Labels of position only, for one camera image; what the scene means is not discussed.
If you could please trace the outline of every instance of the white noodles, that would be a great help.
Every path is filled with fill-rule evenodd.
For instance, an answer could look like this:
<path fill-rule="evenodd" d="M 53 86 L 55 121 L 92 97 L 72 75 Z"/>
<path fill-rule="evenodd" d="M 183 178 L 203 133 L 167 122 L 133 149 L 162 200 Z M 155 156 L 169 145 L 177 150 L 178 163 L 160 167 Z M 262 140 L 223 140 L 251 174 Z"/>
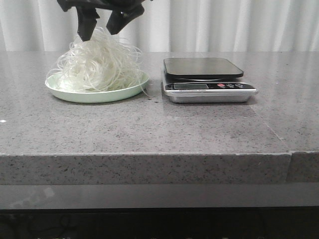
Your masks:
<path fill-rule="evenodd" d="M 58 89 L 67 92 L 125 89 L 140 83 L 140 56 L 138 48 L 119 43 L 108 31 L 96 28 L 89 41 L 77 37 L 48 76 L 55 75 Z"/>

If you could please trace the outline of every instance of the countertop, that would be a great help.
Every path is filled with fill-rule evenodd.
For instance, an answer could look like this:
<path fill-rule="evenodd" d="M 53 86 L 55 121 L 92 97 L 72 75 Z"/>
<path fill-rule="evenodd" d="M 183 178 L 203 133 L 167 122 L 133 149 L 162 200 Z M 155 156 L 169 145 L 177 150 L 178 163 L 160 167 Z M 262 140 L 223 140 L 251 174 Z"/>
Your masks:
<path fill-rule="evenodd" d="M 0 53 L 0 184 L 281 184 L 319 181 L 319 52 L 145 53 L 147 92 L 105 104 L 55 98 L 62 52 Z M 168 57 L 223 57 L 259 93 L 175 104 Z"/>

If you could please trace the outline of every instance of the white curtain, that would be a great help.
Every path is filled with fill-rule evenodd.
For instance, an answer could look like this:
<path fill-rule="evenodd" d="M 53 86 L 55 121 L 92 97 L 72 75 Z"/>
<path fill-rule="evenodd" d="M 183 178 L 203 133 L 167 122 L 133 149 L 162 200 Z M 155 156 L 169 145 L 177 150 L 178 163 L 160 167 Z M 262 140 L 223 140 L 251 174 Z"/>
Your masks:
<path fill-rule="evenodd" d="M 319 0 L 146 0 L 118 36 L 143 51 L 319 51 Z M 105 27 L 110 11 L 98 10 Z M 64 51 L 74 8 L 56 0 L 0 0 L 1 51 Z"/>

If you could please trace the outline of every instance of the kitchen scale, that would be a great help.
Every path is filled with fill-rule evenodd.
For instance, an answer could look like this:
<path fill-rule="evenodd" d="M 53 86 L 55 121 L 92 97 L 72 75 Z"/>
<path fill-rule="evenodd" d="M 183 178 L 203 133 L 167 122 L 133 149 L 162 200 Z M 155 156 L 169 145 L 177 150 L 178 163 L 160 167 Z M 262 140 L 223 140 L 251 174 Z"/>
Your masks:
<path fill-rule="evenodd" d="M 167 58 L 163 91 L 175 103 L 246 102 L 257 90 L 239 80 L 243 75 L 224 58 Z"/>

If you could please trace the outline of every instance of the light green plate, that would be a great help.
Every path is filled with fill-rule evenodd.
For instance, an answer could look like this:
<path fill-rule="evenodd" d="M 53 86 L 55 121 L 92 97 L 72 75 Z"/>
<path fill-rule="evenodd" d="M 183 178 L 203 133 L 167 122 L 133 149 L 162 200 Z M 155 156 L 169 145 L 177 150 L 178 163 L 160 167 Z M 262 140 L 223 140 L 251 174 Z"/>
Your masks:
<path fill-rule="evenodd" d="M 106 91 L 106 92 L 66 92 L 57 89 L 57 76 L 50 76 L 45 81 L 45 85 L 50 89 L 50 92 L 57 98 L 65 101 L 77 102 L 77 103 L 105 103 L 112 101 L 123 100 L 132 96 L 137 95 L 145 89 L 148 82 L 148 76 L 143 73 L 141 78 L 141 83 L 137 86 L 125 88 L 116 91 Z"/>

